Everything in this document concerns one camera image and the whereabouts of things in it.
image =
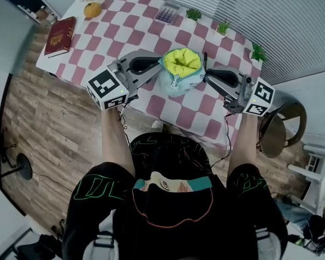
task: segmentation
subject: green print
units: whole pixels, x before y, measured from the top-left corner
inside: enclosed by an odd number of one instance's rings
[[[92,186],[89,188],[88,184],[83,184],[84,180],[91,180],[93,177]],[[112,198],[117,198],[120,200],[124,200],[121,197],[115,196],[113,194],[113,187],[115,183],[118,181],[112,181],[112,178],[97,175],[97,174],[89,174],[83,177],[83,179],[78,184],[76,194],[74,195],[74,200],[84,200],[89,198],[100,198],[103,196],[108,196]]]
[[[246,176],[244,176],[243,173],[241,173],[241,175],[237,179],[236,188],[238,188],[238,183],[240,186],[241,186],[241,184],[243,185],[243,189],[242,189],[242,192],[237,197],[240,197],[243,193],[253,190],[257,187],[261,187],[263,189],[267,188],[267,183],[266,183],[265,179],[256,178],[254,176],[248,176],[248,174],[246,174]]]
[[[135,142],[133,145],[133,148],[131,148],[131,144],[130,144],[130,151],[133,152],[134,149],[137,147],[137,145],[154,145],[156,144],[157,141],[156,140],[151,140],[151,136],[149,136],[148,140],[146,142],[144,141],[139,141],[139,142]]]

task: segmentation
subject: white cube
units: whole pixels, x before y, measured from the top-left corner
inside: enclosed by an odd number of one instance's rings
[[[87,90],[101,110],[126,103],[129,91],[108,68],[87,82]]]
[[[275,89],[260,77],[252,89],[253,92],[243,113],[263,116],[271,108]]]

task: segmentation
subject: succulent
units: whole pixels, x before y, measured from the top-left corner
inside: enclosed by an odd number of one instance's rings
[[[186,11],[186,17],[190,18],[191,20],[197,21],[201,18],[201,12],[197,9],[189,9]]]
[[[226,20],[224,22],[220,22],[217,27],[217,32],[219,34],[225,36],[229,27],[230,27],[230,22],[226,22]]]
[[[253,54],[251,55],[252,59],[255,59],[257,61],[263,61],[266,62],[267,58],[265,55],[265,51],[262,49],[261,45],[257,45],[255,43],[253,43]]]

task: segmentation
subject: book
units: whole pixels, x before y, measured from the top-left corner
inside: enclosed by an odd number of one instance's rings
[[[67,53],[70,50],[75,25],[74,16],[54,23],[47,38],[44,55],[52,58]]]

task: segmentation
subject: pink and white checkered tablecloth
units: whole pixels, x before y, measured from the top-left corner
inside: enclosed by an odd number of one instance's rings
[[[207,52],[207,67],[232,66],[244,74],[258,77],[261,63],[252,63],[252,44],[229,29],[225,38],[215,33],[217,22],[202,17],[196,27],[184,22],[184,8],[172,26],[155,22],[162,0],[96,0],[102,4],[100,16],[91,20],[78,18],[71,50],[64,54],[56,76],[79,87],[125,54],[145,49],[160,55],[171,49],[188,47]],[[225,144],[223,126],[227,111],[221,97],[208,84],[201,83],[186,95],[172,98],[162,92],[157,81],[139,89],[139,99],[130,106],[190,132],[198,141],[211,147]],[[229,136],[235,143],[238,116],[230,116]]]

